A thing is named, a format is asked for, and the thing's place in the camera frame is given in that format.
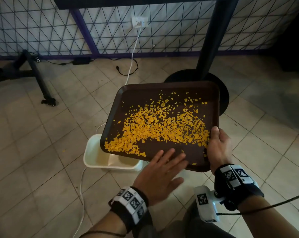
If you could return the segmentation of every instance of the electrical outlet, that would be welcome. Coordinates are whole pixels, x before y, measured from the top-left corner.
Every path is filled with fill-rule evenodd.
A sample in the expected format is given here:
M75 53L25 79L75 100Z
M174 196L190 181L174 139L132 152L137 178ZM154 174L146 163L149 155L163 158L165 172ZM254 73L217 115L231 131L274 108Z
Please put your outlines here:
M132 17L132 26L134 28L148 27L148 17Z

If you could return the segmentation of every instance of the hand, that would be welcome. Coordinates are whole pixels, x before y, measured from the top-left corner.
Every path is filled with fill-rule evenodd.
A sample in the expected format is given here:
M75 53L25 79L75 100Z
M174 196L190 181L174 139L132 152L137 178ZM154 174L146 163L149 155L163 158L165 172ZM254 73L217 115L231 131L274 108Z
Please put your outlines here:
M207 155L213 174L223 164L231 163L232 143L230 137L217 126L212 127Z
M147 196L149 206L165 200L171 192L184 182L181 177L173 178L186 168L188 161L184 160L186 157L184 153L169 161L174 152L174 148L165 154L163 150L160 150L133 183L134 187Z

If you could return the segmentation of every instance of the brown tray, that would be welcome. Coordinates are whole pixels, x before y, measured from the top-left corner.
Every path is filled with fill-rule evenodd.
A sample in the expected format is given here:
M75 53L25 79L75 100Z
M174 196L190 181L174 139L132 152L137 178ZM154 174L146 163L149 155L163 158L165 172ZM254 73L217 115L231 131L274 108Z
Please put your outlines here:
M204 146L199 147L197 144L188 143L185 145L184 143L179 144L172 141L158 142L155 139L152 141L147 139L145 143L141 141L137 142L140 152L145 152L146 157L124 152L108 152L105 149L105 141L110 142L113 140L118 132L120 135L123 134L122 128L124 127L124 120L129 117L129 115L125 114L129 113L129 110L131 110L130 113L136 113L137 111L133 112L133 109L139 110L138 105L140 105L140 107L144 107L145 104L149 105L152 102L150 99L155 100L155 102L158 101L159 94L163 94L163 97L169 100L172 97L173 101L179 104L178 107L175 105L175 110L173 110L174 114L170 112L167 118L169 116L174 117L177 112L182 112L185 107L184 99L190 96L191 98L198 99L197 102L194 102L195 105L198 105L198 113L194 113L194 115L203 119L206 125L205 129L210 131L213 126L219 126L219 88L213 82L197 81L125 85L119 89L114 99L100 140L101 149L107 153L151 161L159 150L167 151L170 148L175 148L176 152L174 157L182 151L186 154L186 160L189 161L189 165L186 169L198 172L209 171L210 163L208 158L204 157L204 154L207 154L207 149Z

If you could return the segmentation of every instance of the white bucket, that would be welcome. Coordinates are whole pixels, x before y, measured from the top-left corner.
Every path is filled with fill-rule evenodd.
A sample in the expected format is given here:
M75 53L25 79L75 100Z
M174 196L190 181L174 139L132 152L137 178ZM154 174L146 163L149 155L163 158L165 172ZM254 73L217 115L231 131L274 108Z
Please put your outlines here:
M101 134L92 136L84 152L84 164L90 168L124 169L140 171L143 161L129 157L105 153L100 147Z

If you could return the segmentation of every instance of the left hand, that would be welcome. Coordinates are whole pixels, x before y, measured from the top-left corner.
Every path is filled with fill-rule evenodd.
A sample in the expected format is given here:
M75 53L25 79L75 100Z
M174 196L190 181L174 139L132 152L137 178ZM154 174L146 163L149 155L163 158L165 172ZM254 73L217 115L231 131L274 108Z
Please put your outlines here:
M188 161L184 160L186 157L184 153L169 161L174 152L174 148L165 154L163 150L160 150L133 183L134 187L147 196L149 206L165 200L171 192L184 182L181 177L173 178L186 168Z

